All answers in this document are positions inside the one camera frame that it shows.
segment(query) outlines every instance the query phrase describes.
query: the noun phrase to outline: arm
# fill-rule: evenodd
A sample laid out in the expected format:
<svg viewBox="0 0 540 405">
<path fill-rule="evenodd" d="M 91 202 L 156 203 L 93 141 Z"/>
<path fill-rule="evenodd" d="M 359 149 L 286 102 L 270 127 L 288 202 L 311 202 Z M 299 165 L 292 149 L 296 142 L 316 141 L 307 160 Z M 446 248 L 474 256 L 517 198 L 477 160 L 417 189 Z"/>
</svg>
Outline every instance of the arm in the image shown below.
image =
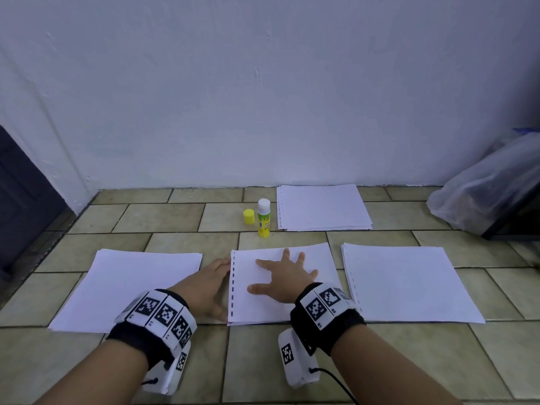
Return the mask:
<svg viewBox="0 0 540 405">
<path fill-rule="evenodd" d="M 227 321 L 227 311 L 214 302 L 230 258 L 218 258 L 169 290 L 180 295 L 193 316 L 211 314 Z M 149 363 L 146 355 L 118 340 L 107 340 L 47 391 L 36 405 L 125 405 L 140 387 Z"/>
<path fill-rule="evenodd" d="M 294 303 L 317 272 L 303 269 L 305 254 L 298 261 L 283 251 L 281 261 L 257 260 L 272 273 L 270 284 L 252 284 L 247 291 L 264 294 L 283 303 Z M 409 361 L 365 325 L 346 330 L 330 352 L 332 360 L 358 402 L 366 405 L 461 404 L 445 388 Z"/>
</svg>

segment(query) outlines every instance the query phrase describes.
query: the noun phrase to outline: dark door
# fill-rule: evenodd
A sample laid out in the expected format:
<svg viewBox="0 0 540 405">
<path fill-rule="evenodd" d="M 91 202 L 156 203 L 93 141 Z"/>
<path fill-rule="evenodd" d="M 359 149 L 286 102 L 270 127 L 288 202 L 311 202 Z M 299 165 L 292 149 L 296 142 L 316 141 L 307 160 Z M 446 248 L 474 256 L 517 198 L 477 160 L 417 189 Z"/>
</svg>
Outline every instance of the dark door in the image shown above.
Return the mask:
<svg viewBox="0 0 540 405">
<path fill-rule="evenodd" d="M 65 207 L 45 176 L 0 126 L 0 270 Z"/>
</svg>

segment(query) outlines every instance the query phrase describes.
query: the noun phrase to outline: white glue stick top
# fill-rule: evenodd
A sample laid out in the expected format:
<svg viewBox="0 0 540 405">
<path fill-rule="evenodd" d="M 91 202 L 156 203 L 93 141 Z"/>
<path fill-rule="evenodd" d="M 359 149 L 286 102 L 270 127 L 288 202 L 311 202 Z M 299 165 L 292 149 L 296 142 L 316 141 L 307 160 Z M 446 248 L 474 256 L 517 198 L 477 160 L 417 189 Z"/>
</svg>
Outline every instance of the white glue stick top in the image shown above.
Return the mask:
<svg viewBox="0 0 540 405">
<path fill-rule="evenodd" d="M 270 201 L 268 199 L 265 199 L 264 197 L 259 199 L 258 206 L 257 213 L 259 213 L 261 216 L 270 213 Z"/>
</svg>

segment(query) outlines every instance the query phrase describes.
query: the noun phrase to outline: forearm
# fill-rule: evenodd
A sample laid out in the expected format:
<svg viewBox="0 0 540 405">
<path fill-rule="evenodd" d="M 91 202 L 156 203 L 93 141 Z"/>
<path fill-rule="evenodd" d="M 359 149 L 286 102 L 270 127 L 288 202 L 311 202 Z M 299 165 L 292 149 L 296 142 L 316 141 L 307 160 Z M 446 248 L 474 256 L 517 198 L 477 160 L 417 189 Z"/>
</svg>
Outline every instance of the forearm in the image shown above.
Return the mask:
<svg viewBox="0 0 540 405">
<path fill-rule="evenodd" d="M 131 403 L 148 371 L 143 352 L 107 340 L 45 393 L 36 405 L 124 405 Z"/>
<path fill-rule="evenodd" d="M 461 404 L 367 326 L 349 328 L 334 344 L 331 357 L 362 404 Z"/>
</svg>

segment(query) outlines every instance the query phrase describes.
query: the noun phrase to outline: white paper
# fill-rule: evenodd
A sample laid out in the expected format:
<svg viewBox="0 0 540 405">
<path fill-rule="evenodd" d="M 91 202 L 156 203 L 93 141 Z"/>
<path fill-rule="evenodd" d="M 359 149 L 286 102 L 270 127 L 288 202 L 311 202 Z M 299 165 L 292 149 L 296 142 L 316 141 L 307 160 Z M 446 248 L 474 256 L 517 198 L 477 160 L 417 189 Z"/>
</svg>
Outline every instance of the white paper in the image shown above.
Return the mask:
<svg viewBox="0 0 540 405">
<path fill-rule="evenodd" d="M 199 270 L 200 253 L 142 253 L 102 249 L 49 325 L 55 331 L 108 333 L 142 291 L 168 288 Z"/>
<path fill-rule="evenodd" d="M 345 243 L 342 254 L 366 321 L 485 323 L 442 247 Z"/>
<path fill-rule="evenodd" d="M 278 187 L 278 227 L 288 231 L 369 230 L 372 221 L 354 184 Z"/>
<path fill-rule="evenodd" d="M 229 325 L 258 324 L 290 321 L 294 304 L 282 304 L 266 295 L 252 295 L 247 286 L 255 283 L 270 283 L 271 273 L 255 263 L 255 259 L 281 260 L 283 248 L 231 251 L 231 276 L 229 279 L 228 321 Z M 310 273 L 315 269 L 317 282 L 327 282 L 341 288 L 338 272 L 328 243 L 313 246 L 290 247 L 291 260 L 296 261 L 301 251 L 306 253 L 304 269 Z"/>
</svg>

